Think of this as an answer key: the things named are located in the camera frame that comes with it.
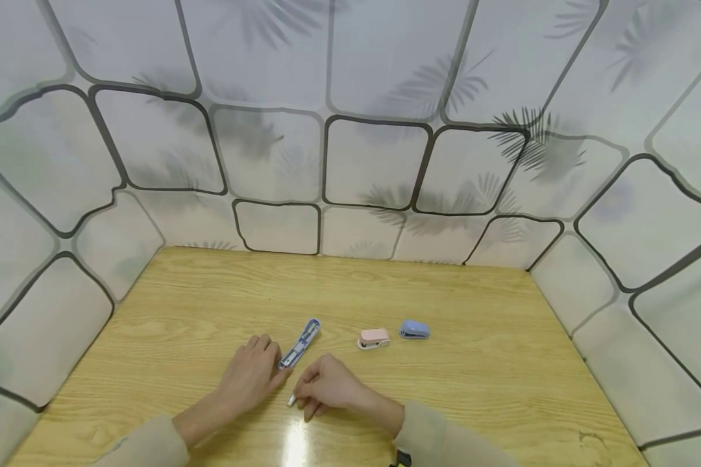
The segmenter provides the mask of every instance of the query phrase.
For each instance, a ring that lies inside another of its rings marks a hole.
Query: pink stapler
[[[365,329],[361,331],[358,338],[358,348],[361,350],[371,350],[377,347],[386,347],[390,343],[389,334],[386,329]]]

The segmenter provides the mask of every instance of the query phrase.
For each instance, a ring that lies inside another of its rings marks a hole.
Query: backdrop
[[[701,0],[0,0],[0,463],[164,245],[526,269],[701,466]]]

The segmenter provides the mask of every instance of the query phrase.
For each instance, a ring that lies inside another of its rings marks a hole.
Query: wooden table
[[[288,385],[190,465],[387,466],[390,441],[365,420],[330,411],[305,424],[286,407],[297,374],[327,352],[524,466],[646,465],[526,272],[190,248],[155,257],[10,465],[85,465],[207,393],[252,334],[287,350],[311,317],[321,334]],[[431,339],[356,347],[361,329],[394,335],[406,318],[429,323]]]

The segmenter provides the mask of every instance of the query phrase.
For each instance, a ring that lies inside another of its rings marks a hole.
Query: beige sleeve
[[[171,417],[158,416],[120,439],[91,463],[93,467],[184,467],[190,460],[187,446]]]
[[[415,402],[405,405],[395,445],[409,454],[413,467],[519,467],[484,438]]]

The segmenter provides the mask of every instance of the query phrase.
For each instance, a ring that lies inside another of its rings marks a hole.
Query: person's right hand
[[[293,389],[307,422],[315,415],[324,414],[330,407],[357,407],[366,392],[369,389],[356,375],[329,353],[308,366]]]

